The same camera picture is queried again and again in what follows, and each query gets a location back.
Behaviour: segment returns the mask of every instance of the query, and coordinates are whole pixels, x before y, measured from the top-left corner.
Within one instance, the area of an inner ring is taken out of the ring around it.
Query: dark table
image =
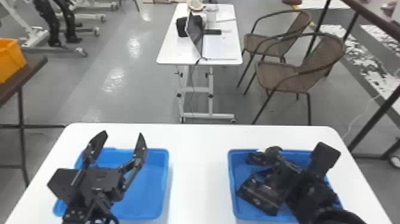
[[[4,105],[14,94],[18,95],[18,124],[2,124],[0,129],[19,129],[20,131],[20,165],[0,165],[0,168],[21,169],[26,186],[29,184],[28,172],[26,170],[26,153],[25,153],[25,129],[40,128],[64,128],[65,125],[25,125],[23,112],[22,87],[30,80],[46,63],[47,58],[43,55],[25,55],[27,64],[25,67],[17,71],[13,76],[0,84],[0,105]]]
[[[341,0],[342,2],[349,5],[354,11],[354,16],[350,21],[349,27],[347,28],[347,32],[343,37],[345,41],[350,34],[357,18],[359,15],[362,15],[365,19],[367,19],[370,23],[375,24],[383,31],[385,31],[388,35],[391,35],[394,39],[400,42],[400,25],[394,22],[389,16],[387,16],[380,7],[384,3],[388,3],[390,0]],[[320,27],[324,21],[326,12],[329,8],[331,0],[327,0],[325,3],[325,7],[322,10],[320,19],[318,20],[318,24],[315,28],[315,32],[320,31]],[[315,36],[312,37],[311,43],[308,46],[307,54],[311,52],[315,42]],[[397,101],[400,97],[400,86],[398,86],[392,95],[381,105],[381,107],[376,111],[376,113],[372,116],[372,118],[367,122],[367,124],[361,129],[361,131],[357,134],[357,136],[350,142],[348,145],[348,149],[350,152],[354,150],[354,148],[364,139],[364,137],[371,131],[371,129],[378,123],[378,121],[386,114],[386,112],[392,107],[392,105]],[[380,159],[387,159],[389,155],[396,151],[400,147],[400,141],[397,141],[392,147],[390,147],[385,153],[383,153]],[[360,155],[363,158],[377,158],[375,156],[369,155]]]

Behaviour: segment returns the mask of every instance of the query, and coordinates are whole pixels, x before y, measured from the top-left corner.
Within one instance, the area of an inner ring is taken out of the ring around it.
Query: black bag
[[[178,36],[181,38],[185,38],[188,36],[185,32],[186,19],[187,19],[187,17],[182,17],[182,18],[178,18],[176,20],[176,30],[178,31]],[[195,21],[195,24],[202,29],[203,19],[201,18],[201,16],[195,15],[194,21]]]

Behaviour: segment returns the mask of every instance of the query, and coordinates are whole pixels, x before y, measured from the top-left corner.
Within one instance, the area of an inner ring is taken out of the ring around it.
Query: white cup
[[[216,11],[207,11],[207,23],[215,23],[217,21]]]

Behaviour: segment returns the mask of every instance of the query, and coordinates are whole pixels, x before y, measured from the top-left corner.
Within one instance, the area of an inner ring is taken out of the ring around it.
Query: tabletop
[[[76,123],[64,129],[5,224],[61,224],[52,213],[56,197],[47,183],[58,168],[72,168],[89,140],[102,130],[109,136],[106,147],[132,149],[142,132],[149,148],[166,148],[170,154],[161,216],[121,223],[255,223],[233,214],[228,151],[273,145],[311,150],[320,141],[342,153],[327,176],[344,208],[368,224],[391,223],[346,145],[330,127]]]
[[[230,14],[236,18],[235,8],[230,4],[218,4],[218,14]],[[189,14],[188,5],[186,3],[177,4],[174,15],[172,16],[170,26],[168,27],[167,33],[165,34],[164,42],[162,43],[160,52],[157,56],[158,64],[170,64],[170,65],[194,65],[198,60],[198,54],[196,54],[195,46],[190,42],[189,38],[180,38],[176,30],[176,19],[180,17],[187,17]],[[240,65],[243,62],[242,52],[240,48],[240,40],[238,33],[238,24],[236,20],[220,21],[215,23],[213,29],[228,30],[228,32],[222,32],[222,38],[225,41],[229,41],[229,46],[235,47],[231,49],[231,52],[235,54],[232,58],[237,60],[200,60],[199,65]],[[207,42],[207,38],[213,38],[210,36],[204,36],[204,42]]]
[[[47,57],[40,54],[24,54],[26,65],[5,83],[0,84],[0,105],[5,104],[19,89],[25,85],[46,63]]]
[[[380,9],[382,4],[390,2],[390,0],[341,0],[349,5],[353,10],[358,12],[369,22],[380,27],[388,35],[391,35],[397,41],[400,41],[400,25],[387,16]]]

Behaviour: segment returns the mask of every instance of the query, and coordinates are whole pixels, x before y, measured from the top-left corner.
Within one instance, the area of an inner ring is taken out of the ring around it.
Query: laptop screen
[[[195,23],[195,17],[190,12],[189,17],[186,21],[186,33],[195,44],[197,51],[199,52],[200,56],[202,56],[202,49],[203,49],[203,30],[201,26],[198,26]]]

